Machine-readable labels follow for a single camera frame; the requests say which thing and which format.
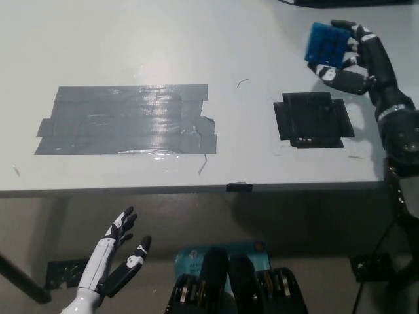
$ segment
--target table leg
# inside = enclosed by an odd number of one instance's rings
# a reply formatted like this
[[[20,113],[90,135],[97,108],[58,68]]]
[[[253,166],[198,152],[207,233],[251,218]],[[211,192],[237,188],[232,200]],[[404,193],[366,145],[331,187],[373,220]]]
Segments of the table leg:
[[[32,278],[0,253],[0,275],[9,280],[13,285],[25,292],[38,304],[51,301],[50,292],[40,287]]]

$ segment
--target blue sponge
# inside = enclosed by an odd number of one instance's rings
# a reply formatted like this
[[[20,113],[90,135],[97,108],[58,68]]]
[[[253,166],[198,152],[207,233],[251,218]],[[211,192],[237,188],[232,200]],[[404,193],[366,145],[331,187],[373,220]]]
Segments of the blue sponge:
[[[350,35],[345,29],[314,23],[304,59],[311,63],[342,67]]]

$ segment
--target white robotic hand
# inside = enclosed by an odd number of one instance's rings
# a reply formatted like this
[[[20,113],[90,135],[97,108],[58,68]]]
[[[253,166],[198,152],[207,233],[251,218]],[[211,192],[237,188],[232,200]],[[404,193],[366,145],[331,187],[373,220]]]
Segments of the white robotic hand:
[[[133,210],[131,206],[122,212],[99,240],[83,272],[77,296],[62,314],[93,314],[106,295],[114,296],[139,271],[150,248],[149,235],[144,237],[134,255],[108,276],[116,250],[132,239],[132,234],[126,232],[133,227],[137,218],[137,214],[131,215]]]

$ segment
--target gray duct tape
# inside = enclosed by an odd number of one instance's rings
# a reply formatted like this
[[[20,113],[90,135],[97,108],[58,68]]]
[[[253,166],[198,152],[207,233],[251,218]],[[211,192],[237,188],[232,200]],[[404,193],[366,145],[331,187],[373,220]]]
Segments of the gray duct tape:
[[[208,100],[208,85],[64,86],[55,101],[190,101]]]
[[[43,137],[35,155],[156,153],[215,154],[217,135],[145,135],[142,137]]]
[[[51,119],[78,119],[87,116],[113,116],[115,118],[153,116],[181,116],[182,101],[118,101],[72,103],[57,102],[52,109]],[[192,106],[202,106],[202,101],[195,101]]]
[[[35,154],[215,154],[206,85],[60,87]]]
[[[76,120],[43,119],[37,137],[88,137],[88,136],[140,136],[147,134],[180,135],[214,134],[214,121],[203,116],[185,122],[183,129],[179,118],[113,118],[89,116]]]

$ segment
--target black tape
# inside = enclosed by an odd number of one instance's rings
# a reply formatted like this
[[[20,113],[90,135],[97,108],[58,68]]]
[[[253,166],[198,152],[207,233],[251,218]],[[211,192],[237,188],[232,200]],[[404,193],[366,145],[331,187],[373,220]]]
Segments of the black tape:
[[[343,100],[329,92],[282,94],[274,103],[281,140],[297,148],[340,148],[342,137],[354,137]]]
[[[61,86],[36,155],[215,154],[207,85]]]
[[[251,192],[253,184],[246,182],[231,182],[226,185],[225,192]]]

